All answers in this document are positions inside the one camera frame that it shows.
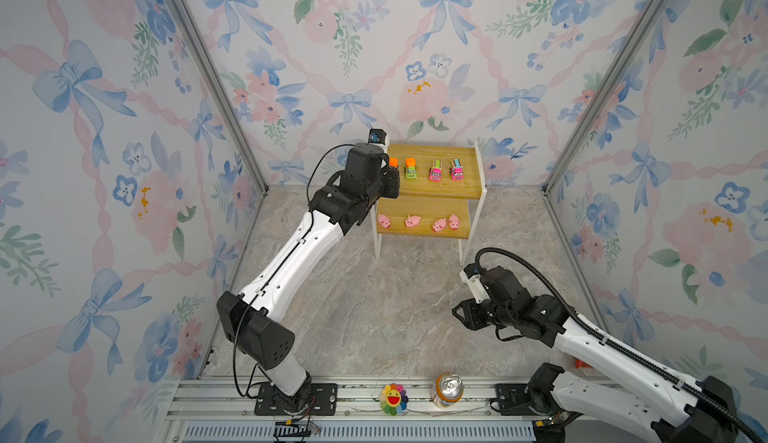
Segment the shelf leg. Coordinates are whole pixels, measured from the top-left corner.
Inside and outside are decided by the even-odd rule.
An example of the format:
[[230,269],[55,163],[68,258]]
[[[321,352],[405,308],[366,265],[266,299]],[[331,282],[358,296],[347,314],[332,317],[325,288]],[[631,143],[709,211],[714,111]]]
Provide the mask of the shelf leg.
[[485,202],[485,195],[488,193],[488,190],[485,188],[485,183],[483,184],[482,188],[482,194],[480,195],[480,201],[478,201],[478,208],[475,210],[475,217],[472,218],[472,221],[470,222],[469,227],[469,239],[467,239],[467,248],[463,255],[461,255],[461,264],[465,265],[467,261],[467,253],[469,253],[469,248],[472,246],[472,237],[475,236],[475,229],[478,225],[478,220],[480,219],[480,212],[482,211],[482,205]]
[[371,218],[371,224],[373,227],[373,256],[376,256],[376,259],[379,259],[379,256],[381,256],[382,252],[382,236],[379,235],[379,233],[376,231],[376,207],[378,205],[373,205],[371,207],[370,212],[370,218]]

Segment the toy pig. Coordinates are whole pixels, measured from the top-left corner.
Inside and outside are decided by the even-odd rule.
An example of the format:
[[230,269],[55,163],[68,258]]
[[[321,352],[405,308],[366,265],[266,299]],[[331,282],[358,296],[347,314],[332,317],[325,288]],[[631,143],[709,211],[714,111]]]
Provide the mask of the toy pig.
[[406,227],[413,228],[417,227],[422,222],[422,218],[420,216],[409,216],[406,219]]
[[381,225],[384,229],[389,229],[389,227],[392,226],[392,222],[389,221],[389,217],[387,215],[379,215],[376,217],[376,221],[379,222],[379,225]]
[[453,231],[458,230],[458,225],[460,224],[462,224],[462,222],[458,221],[458,216],[451,215],[451,217],[448,218],[448,227]]
[[440,233],[446,227],[446,219],[440,218],[432,224],[432,231]]

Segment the wall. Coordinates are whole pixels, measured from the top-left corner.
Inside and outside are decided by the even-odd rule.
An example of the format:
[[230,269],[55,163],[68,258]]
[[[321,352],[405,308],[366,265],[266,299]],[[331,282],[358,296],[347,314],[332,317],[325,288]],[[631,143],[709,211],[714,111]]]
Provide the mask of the wall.
[[253,184],[163,0],[2,2],[0,441],[153,441]]
[[672,0],[552,192],[611,332],[732,385],[763,439],[766,3]]
[[187,1],[272,184],[306,183],[371,126],[480,139],[488,181],[539,184],[598,85],[581,75],[605,73],[638,15],[636,0]]

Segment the marble floor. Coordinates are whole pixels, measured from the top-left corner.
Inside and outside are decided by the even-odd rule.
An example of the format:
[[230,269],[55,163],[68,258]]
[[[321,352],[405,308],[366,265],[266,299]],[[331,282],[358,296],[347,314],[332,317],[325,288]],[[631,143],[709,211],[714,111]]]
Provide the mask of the marble floor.
[[[304,211],[303,187],[270,188],[233,291],[274,257]],[[376,261],[371,233],[368,220],[353,227],[315,267],[283,319],[296,333],[296,357],[312,375],[384,378],[455,371],[527,378],[544,361],[573,368],[573,358],[541,342],[499,342],[493,328],[471,332],[453,317],[451,308],[472,296],[458,277],[456,240],[384,236],[381,259]],[[471,254],[484,246],[526,258],[569,304],[593,318],[537,188],[488,190]],[[503,265],[531,294],[546,293],[543,284],[512,260],[485,255],[483,265]],[[231,375],[231,351],[232,344],[217,331],[204,376]],[[236,365],[242,379],[250,374],[253,361],[238,352]]]

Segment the shelf board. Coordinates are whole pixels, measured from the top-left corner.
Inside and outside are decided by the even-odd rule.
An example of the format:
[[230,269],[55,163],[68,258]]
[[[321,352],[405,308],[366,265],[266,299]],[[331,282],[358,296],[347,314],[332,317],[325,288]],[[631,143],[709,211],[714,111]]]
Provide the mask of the shelf board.
[[[480,199],[482,182],[475,148],[457,148],[454,146],[389,145],[389,156],[398,160],[400,172],[400,196],[434,196],[437,198]],[[418,178],[406,179],[406,158],[416,159]],[[458,158],[462,162],[464,179],[451,179],[451,161]],[[442,162],[442,180],[429,181],[432,161]]]
[[[376,223],[376,231],[382,235],[407,235],[410,237],[469,238],[469,206],[466,199],[428,196],[400,196],[396,199],[381,198],[376,216],[387,215],[392,222],[389,229]],[[439,218],[448,219],[456,214],[462,224],[456,231],[446,226],[440,233],[432,231],[432,224]],[[422,222],[414,228],[406,227],[406,218],[420,216]]]

